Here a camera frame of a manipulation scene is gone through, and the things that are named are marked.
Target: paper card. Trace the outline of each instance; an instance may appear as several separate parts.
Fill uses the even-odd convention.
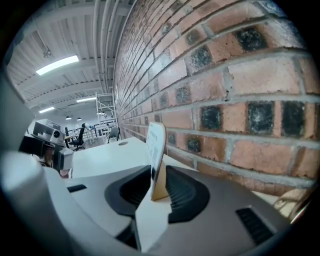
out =
[[[166,190],[166,167],[163,163],[166,145],[166,128],[162,123],[151,122],[146,137],[147,156],[151,165],[151,199],[168,195]]]

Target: white desk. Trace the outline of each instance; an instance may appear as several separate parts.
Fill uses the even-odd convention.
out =
[[[163,155],[163,161],[166,165],[193,170],[167,155]],[[136,137],[131,137],[75,152],[72,177],[97,176],[149,164],[146,144]],[[156,202],[150,198],[149,189],[135,212],[142,252],[146,252],[167,229],[168,215],[171,213],[169,196]]]

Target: ceiling light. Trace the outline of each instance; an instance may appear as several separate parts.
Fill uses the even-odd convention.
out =
[[[83,98],[83,99],[78,99],[76,102],[86,102],[86,101],[92,101],[95,100],[96,97],[92,97],[92,98]]]
[[[71,56],[71,57],[68,57],[68,58],[63,58],[63,59],[60,59],[54,63],[51,63],[49,65],[46,65],[45,67],[43,68],[40,68],[39,70],[37,70],[36,72],[42,76],[43,74],[51,71],[51,70],[54,70],[54,69],[57,69],[59,67],[62,67],[64,65],[67,65],[67,64],[70,64],[70,63],[74,63],[74,62],[78,62],[79,59],[78,57],[75,55],[75,56]]]
[[[50,111],[50,110],[54,110],[54,109],[55,109],[55,108],[54,108],[53,106],[51,106],[51,107],[45,108],[45,109],[43,109],[43,110],[40,110],[39,113],[42,114],[42,113],[44,113],[44,112],[47,112],[47,111]]]

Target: scaffolding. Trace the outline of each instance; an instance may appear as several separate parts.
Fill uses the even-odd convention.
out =
[[[95,103],[99,124],[97,132],[99,136],[102,136],[103,143],[106,143],[111,129],[113,127],[118,127],[114,95],[112,93],[95,93]]]

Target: office chair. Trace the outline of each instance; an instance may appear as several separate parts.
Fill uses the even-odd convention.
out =
[[[78,151],[79,149],[84,149],[85,150],[85,147],[82,146],[84,144],[84,140],[83,140],[84,131],[85,131],[85,128],[82,127],[80,129],[80,133],[79,133],[78,139],[69,143],[69,145],[76,146],[76,148],[73,151]]]
[[[120,128],[119,127],[113,127],[110,131],[109,134],[109,138],[108,138],[108,143],[110,138],[115,138],[116,137],[116,141],[119,140],[119,136],[120,136]]]

